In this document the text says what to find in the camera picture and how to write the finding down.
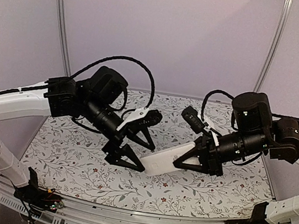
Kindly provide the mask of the white remote control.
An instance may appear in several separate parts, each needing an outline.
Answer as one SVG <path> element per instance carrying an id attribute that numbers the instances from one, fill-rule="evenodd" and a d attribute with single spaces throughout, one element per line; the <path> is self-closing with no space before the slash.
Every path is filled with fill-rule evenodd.
<path id="1" fill-rule="evenodd" d="M 193 141 L 179 146 L 167 148 L 140 158 L 147 176 L 157 176 L 180 170 L 173 162 L 195 147 Z"/>

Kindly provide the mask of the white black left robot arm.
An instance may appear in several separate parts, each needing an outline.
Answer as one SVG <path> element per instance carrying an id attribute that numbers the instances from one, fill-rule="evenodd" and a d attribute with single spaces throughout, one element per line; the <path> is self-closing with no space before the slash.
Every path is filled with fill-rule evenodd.
<path id="1" fill-rule="evenodd" d="M 127 95 L 127 81 L 115 70 L 103 66 L 90 78 L 75 81 L 70 77 L 50 78 L 34 86 L 0 91 L 0 121 L 29 116 L 70 116 L 74 122 L 85 118 L 91 131 L 107 138 L 103 147 L 105 160 L 112 165 L 145 170 L 125 138 L 154 150 L 148 131 L 157 125 L 162 114 L 158 110 L 138 108 L 122 119 L 112 103 L 120 95 Z M 0 139 L 0 172 L 13 184 L 16 198 L 37 211 L 55 212 L 62 208 L 62 197 L 54 190 L 39 188 L 38 176 L 24 165 Z"/>

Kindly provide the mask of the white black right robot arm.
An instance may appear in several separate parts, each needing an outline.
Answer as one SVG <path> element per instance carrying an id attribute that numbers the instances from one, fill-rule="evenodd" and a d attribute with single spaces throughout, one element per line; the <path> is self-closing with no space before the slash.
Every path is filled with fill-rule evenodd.
<path id="1" fill-rule="evenodd" d="M 189 106 L 182 117 L 196 134 L 194 147 L 174 160 L 173 165 L 203 174 L 221 176 L 222 164 L 269 155 L 271 159 L 299 164 L 299 118 L 273 114 L 265 93 L 246 92 L 232 101 L 234 132 L 220 135 L 206 120 L 204 112 Z M 225 224 L 278 224 L 299 217 L 299 195 L 289 199 L 256 204 L 249 219 L 226 220 Z"/>

